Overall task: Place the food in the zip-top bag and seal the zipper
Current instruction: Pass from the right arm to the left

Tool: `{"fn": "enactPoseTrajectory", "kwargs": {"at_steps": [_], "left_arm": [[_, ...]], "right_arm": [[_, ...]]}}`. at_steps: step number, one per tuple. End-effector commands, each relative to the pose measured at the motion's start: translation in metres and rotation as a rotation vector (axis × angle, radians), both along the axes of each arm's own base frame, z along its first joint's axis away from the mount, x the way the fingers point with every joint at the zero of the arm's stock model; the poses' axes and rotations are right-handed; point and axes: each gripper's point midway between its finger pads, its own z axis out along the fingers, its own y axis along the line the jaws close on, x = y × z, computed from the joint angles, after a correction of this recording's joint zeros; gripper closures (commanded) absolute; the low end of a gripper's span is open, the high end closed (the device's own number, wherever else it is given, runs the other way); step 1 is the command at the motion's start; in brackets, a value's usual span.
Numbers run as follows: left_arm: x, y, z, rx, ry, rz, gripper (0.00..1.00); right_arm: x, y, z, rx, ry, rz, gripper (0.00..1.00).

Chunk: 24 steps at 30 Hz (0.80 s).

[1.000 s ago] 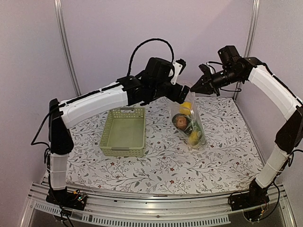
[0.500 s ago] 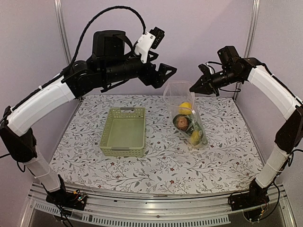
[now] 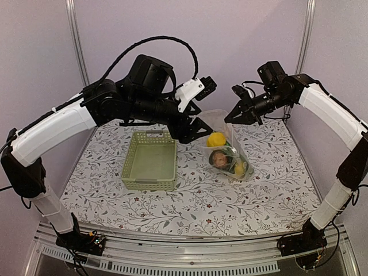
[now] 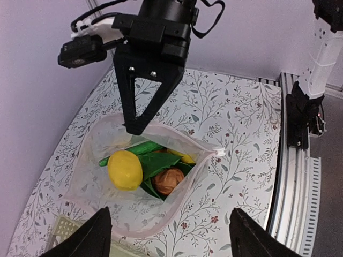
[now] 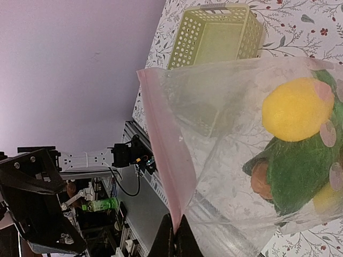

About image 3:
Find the clear zip top bag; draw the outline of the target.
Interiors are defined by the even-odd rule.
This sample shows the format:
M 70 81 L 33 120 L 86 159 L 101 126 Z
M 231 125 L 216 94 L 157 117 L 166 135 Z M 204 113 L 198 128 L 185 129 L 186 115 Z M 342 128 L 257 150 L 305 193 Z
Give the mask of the clear zip top bag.
M 231 178 L 247 181 L 252 178 L 254 168 L 235 136 L 235 130 L 224 119 L 228 112 L 221 109 L 209 110 L 198 115 L 212 133 L 200 139 L 199 146 L 209 165 Z

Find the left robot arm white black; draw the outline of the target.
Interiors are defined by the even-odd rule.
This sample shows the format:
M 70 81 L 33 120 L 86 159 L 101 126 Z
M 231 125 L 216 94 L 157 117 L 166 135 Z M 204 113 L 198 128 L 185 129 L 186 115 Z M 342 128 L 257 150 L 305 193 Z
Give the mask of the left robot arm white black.
M 198 118 L 200 109 L 191 107 L 191 103 L 214 92 L 214 80 L 193 78 L 164 93 L 166 82 L 167 78 L 136 80 L 129 76 L 118 82 L 98 81 L 23 129 L 9 132 L 1 165 L 10 184 L 19 196 L 40 209 L 72 249 L 81 249 L 85 236 L 77 231 L 77 222 L 46 184 L 42 155 L 83 131 L 115 119 L 123 120 L 126 127 L 134 120 L 163 124 L 182 144 L 210 134 L 211 128 Z

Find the yellow green pear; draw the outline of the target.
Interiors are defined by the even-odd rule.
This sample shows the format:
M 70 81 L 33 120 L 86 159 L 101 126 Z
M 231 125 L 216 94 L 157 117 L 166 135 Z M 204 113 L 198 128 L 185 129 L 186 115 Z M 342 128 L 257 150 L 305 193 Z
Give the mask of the yellow green pear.
M 242 177 L 245 174 L 245 168 L 242 164 L 235 164 L 234 172 L 238 177 Z

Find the pale green plastic basket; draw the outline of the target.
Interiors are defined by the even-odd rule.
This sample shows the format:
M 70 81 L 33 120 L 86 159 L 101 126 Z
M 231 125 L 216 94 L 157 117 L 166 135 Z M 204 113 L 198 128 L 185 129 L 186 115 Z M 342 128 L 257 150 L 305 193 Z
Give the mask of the pale green plastic basket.
M 134 132 L 121 180 L 128 190 L 172 191 L 177 181 L 177 142 L 169 131 Z

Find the yellow lemon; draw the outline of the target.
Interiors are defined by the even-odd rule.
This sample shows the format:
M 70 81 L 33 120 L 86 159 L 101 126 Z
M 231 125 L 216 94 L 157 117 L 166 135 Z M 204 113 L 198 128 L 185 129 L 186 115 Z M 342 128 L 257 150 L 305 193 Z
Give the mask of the yellow lemon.
M 221 132 L 213 132 L 206 141 L 207 147 L 219 147 L 226 145 L 226 137 Z

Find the brown shiitake mushroom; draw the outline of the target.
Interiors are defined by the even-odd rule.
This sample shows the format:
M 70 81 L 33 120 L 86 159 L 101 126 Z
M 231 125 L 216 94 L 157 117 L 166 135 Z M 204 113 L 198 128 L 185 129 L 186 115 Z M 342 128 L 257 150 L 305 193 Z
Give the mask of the brown shiitake mushroom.
M 213 165 L 217 168 L 224 168 L 227 164 L 227 157 L 222 152 L 215 152 L 212 156 Z

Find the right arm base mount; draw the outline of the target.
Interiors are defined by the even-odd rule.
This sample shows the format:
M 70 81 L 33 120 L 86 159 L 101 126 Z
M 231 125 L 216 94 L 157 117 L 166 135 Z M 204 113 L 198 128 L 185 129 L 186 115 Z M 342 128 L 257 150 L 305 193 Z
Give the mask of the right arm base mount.
M 315 269 L 321 260 L 321 253 L 317 253 L 317 249 L 323 249 L 327 245 L 324 236 L 324 230 L 318 230 L 308 219 L 302 226 L 302 232 L 297 235 L 285 234 L 277 241 L 277 249 L 282 256 L 306 253 L 313 251 L 311 254 L 296 257 L 296 264 L 304 269 Z

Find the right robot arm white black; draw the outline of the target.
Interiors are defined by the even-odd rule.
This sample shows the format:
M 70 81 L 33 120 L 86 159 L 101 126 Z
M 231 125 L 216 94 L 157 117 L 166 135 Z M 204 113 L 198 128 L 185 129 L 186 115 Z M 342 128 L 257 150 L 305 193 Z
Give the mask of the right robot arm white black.
M 299 105 L 311 112 L 340 140 L 348 155 L 336 172 L 334 183 L 318 209 L 304 224 L 305 232 L 297 239 L 303 251 L 315 246 L 322 231 L 357 194 L 367 174 L 367 124 L 353 115 L 323 85 L 306 74 L 280 75 L 264 78 L 264 94 L 251 97 L 247 89 L 234 85 L 239 97 L 225 122 L 261 124 L 261 116 L 286 105 Z

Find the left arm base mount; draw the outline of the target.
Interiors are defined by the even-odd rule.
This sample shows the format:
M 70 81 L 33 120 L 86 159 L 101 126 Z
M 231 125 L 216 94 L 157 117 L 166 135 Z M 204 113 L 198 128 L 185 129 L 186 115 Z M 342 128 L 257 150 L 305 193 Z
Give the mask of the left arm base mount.
M 73 219 L 72 231 L 67 233 L 55 231 L 55 233 L 57 235 L 56 245 L 69 249 L 70 251 L 95 256 L 102 256 L 104 252 L 106 236 L 96 231 L 82 233 L 76 219 Z

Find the green white bok choy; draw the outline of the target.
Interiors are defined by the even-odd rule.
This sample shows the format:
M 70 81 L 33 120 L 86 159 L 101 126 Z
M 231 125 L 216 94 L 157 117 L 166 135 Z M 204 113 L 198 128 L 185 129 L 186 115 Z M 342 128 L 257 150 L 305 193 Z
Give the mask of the green white bok choy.
M 224 173 L 240 178 L 244 177 L 250 167 L 243 155 L 228 146 L 216 147 L 209 155 L 209 164 Z

